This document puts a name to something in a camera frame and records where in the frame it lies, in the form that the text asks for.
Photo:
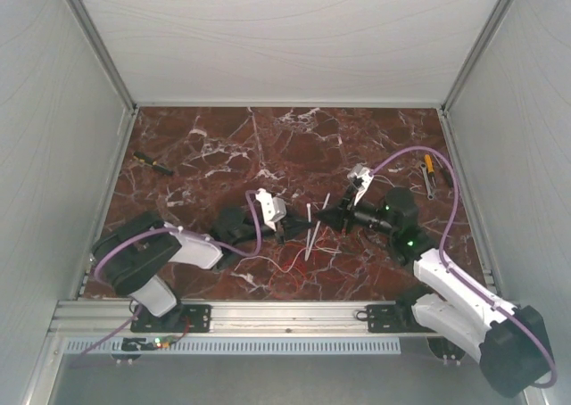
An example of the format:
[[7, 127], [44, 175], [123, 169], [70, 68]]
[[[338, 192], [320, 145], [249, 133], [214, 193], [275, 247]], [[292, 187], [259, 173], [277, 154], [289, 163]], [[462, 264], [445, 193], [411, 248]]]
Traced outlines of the long white zip tie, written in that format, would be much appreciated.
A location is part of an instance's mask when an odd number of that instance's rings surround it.
[[[327, 205], [328, 205], [328, 203], [329, 203], [330, 196], [331, 196], [331, 194], [330, 194], [330, 193], [327, 193], [326, 198], [325, 198], [325, 200], [324, 200], [324, 202], [323, 202], [323, 204], [322, 204], [322, 207], [321, 207], [322, 210], [324, 210], [324, 209], [327, 207]], [[310, 228], [310, 229], [307, 231], [308, 234], [307, 234], [306, 248], [305, 248], [305, 254], [304, 254], [304, 260], [305, 260], [305, 261], [307, 261], [307, 260], [309, 259], [309, 257], [310, 257], [310, 253], [311, 253], [311, 250], [312, 250], [312, 246], [313, 246], [313, 244], [315, 243], [316, 235], [317, 235], [317, 231], [318, 231], [318, 229], [319, 229], [319, 226], [320, 226], [320, 222], [317, 221], [317, 223], [315, 224], [315, 226], [312, 227], [312, 228]]]

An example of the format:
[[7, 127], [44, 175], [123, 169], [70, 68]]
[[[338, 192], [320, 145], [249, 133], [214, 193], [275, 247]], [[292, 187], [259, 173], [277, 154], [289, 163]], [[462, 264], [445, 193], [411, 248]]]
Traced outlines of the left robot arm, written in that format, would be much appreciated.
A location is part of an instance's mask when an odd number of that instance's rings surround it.
[[281, 244], [312, 228], [312, 223], [286, 207], [264, 207], [246, 215], [236, 206], [223, 209], [206, 235], [175, 227], [158, 213], [147, 211], [96, 241], [91, 248], [95, 279], [121, 297], [141, 303], [152, 322], [164, 332], [178, 329], [184, 311], [170, 287], [158, 276], [169, 263], [202, 270], [224, 269], [238, 258], [252, 255], [237, 246], [265, 238]]

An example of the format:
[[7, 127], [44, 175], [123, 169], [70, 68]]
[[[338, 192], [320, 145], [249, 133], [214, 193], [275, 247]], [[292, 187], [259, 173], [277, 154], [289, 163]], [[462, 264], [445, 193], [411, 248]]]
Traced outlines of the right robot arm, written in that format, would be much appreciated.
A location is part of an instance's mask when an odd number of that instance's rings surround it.
[[378, 205], [358, 200], [349, 188], [316, 217], [340, 233], [358, 226], [386, 236], [393, 261], [429, 287], [395, 308], [399, 328], [411, 332], [422, 326], [460, 347], [506, 398], [530, 386], [553, 386], [557, 368], [542, 315], [502, 299], [468, 275], [418, 224], [418, 213], [407, 188], [391, 189]]

